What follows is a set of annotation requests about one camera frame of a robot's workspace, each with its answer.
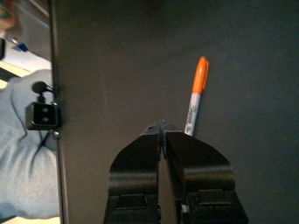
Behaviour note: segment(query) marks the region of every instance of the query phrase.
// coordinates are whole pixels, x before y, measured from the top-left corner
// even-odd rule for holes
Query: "gray surface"
[[[297,223],[297,2],[51,3],[65,223],[101,222],[108,167],[146,125],[182,129],[201,55],[194,136],[233,165],[249,223]]]

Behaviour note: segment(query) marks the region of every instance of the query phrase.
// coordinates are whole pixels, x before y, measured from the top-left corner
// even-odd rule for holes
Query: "gray cloth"
[[[0,219],[13,215],[42,219],[59,213],[55,155],[42,146],[46,131],[23,127],[35,81],[50,85],[51,72],[11,79],[0,92]],[[50,102],[51,94],[43,96]]]

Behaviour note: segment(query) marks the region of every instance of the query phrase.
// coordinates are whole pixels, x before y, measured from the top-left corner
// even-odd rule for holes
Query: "person's leg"
[[[11,79],[0,93],[0,219],[58,216],[55,154],[42,145],[46,131],[23,127],[23,109],[35,101],[35,81],[50,83],[50,71]],[[49,102],[51,94],[45,94]]]

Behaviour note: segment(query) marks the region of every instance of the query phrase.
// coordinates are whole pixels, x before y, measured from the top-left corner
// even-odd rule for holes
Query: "dark gray panel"
[[[233,165],[250,223],[296,223],[297,2],[51,6],[66,223],[101,222],[108,167],[145,126],[164,119],[182,128],[201,55],[209,77],[194,136]]]

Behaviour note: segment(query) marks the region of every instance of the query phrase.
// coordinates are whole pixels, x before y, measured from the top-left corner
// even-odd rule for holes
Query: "metal gripper jaw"
[[[160,223],[161,153],[169,169],[177,223],[248,223],[234,193],[229,161],[164,121],[142,132],[110,165],[104,223]]]

